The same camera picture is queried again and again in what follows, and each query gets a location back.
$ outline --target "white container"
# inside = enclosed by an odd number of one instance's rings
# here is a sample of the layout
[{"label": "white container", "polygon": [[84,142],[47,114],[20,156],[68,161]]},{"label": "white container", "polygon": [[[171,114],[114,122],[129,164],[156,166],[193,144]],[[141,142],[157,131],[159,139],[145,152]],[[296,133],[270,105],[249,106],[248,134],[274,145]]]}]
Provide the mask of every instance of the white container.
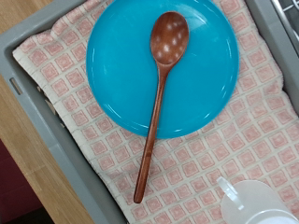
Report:
[{"label": "white container", "polygon": [[299,224],[265,183],[244,180],[232,186],[223,177],[217,182],[225,193],[221,213],[227,224]]}]

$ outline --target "turquoise plate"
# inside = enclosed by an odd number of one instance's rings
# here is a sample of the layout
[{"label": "turquoise plate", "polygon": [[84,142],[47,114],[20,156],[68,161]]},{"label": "turquoise plate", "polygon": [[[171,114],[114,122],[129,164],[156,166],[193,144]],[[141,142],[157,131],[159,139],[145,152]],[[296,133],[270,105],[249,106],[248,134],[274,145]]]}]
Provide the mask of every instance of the turquoise plate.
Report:
[{"label": "turquoise plate", "polygon": [[235,88],[235,34],[211,1],[115,0],[93,27],[87,74],[99,105],[132,133],[148,133],[158,81],[150,33],[155,21],[171,10],[186,18],[190,39],[166,81],[157,137],[178,137],[204,127]]}]

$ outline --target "brown spoon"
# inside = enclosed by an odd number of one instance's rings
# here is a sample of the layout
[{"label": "brown spoon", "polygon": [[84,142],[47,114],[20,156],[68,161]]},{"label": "brown spoon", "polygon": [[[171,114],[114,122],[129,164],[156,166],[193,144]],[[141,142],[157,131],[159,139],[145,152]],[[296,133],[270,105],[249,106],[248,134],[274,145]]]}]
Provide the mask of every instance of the brown spoon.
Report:
[{"label": "brown spoon", "polygon": [[158,90],[155,106],[152,111],[149,133],[139,175],[135,187],[134,202],[141,203],[147,184],[150,168],[151,153],[155,143],[164,86],[170,70],[180,60],[187,48],[189,29],[185,18],[177,12],[165,12],[156,21],[151,32],[150,48],[153,58],[158,66]]}]

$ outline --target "dish towel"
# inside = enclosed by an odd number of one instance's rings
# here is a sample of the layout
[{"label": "dish towel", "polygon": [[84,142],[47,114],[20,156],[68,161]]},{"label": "dish towel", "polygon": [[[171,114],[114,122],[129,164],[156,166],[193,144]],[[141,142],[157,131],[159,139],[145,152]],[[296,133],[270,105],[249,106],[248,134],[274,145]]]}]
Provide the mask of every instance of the dish towel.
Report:
[{"label": "dish towel", "polygon": [[86,77],[89,34],[111,2],[87,1],[51,30],[29,37],[13,56],[47,94],[128,221],[224,223],[223,192],[216,183],[221,175],[233,184],[263,181],[299,217],[299,120],[243,0],[214,1],[239,44],[234,95],[203,129],[156,141],[145,198],[133,203],[146,138],[127,132],[103,112]]}]

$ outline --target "spoon handle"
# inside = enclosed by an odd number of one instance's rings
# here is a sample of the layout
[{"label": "spoon handle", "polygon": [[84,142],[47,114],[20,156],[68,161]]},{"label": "spoon handle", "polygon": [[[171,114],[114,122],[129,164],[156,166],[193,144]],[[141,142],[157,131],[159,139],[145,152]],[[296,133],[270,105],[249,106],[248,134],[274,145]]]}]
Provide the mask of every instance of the spoon handle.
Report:
[{"label": "spoon handle", "polygon": [[135,203],[141,203],[146,188],[149,169],[150,169],[151,153],[155,143],[162,99],[164,94],[164,86],[165,86],[168,72],[169,69],[159,69],[159,84],[158,84],[158,90],[157,90],[157,95],[155,100],[155,106],[152,111],[148,138],[146,141],[146,145],[144,147],[138,179],[135,187],[135,194],[134,194]]}]

